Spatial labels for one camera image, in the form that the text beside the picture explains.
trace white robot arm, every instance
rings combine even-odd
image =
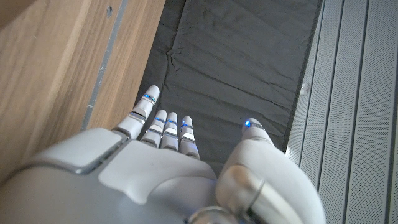
[[[217,179],[192,119],[157,112],[152,86],[112,131],[84,131],[34,156],[0,187],[0,223],[326,223],[307,176],[255,119]]]

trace wrinkled fabric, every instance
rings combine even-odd
[[[217,174],[248,118],[283,149],[318,5],[166,0],[137,100],[159,86],[155,110],[174,111],[179,122],[192,117],[200,158]]]

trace gray vent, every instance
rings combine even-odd
[[[318,187],[328,223],[398,223],[398,1],[324,4],[289,157]]]
[[[289,150],[286,150],[286,153],[289,154],[290,160],[292,160],[297,165],[300,164],[301,159],[305,123],[307,121],[308,101],[310,99],[313,69],[315,66],[315,59],[317,57],[318,51],[319,30],[320,24],[322,23],[322,14],[323,7],[319,12],[317,28],[315,29],[315,33],[313,35],[311,51],[310,55],[308,56],[307,67],[305,69],[305,74],[303,78],[303,85],[308,84],[308,93],[306,95],[301,95],[297,101],[297,108],[293,120],[292,130],[290,132],[289,142],[287,143]]]
[[[318,186],[342,1],[325,1],[312,83],[301,168]]]
[[[370,1],[359,88],[347,223],[386,214],[397,72],[397,1]]]
[[[343,9],[319,187],[328,223],[344,219],[367,1]]]

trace wooden surface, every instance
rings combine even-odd
[[[163,6],[165,0],[132,2],[135,4],[127,5],[131,13],[123,18],[88,128],[115,127],[134,106],[150,52],[141,46],[152,46],[157,26],[129,21],[159,21],[163,8],[157,6]]]
[[[80,131],[121,3],[37,0],[0,30],[0,182]],[[90,127],[131,110],[163,5],[127,2]]]

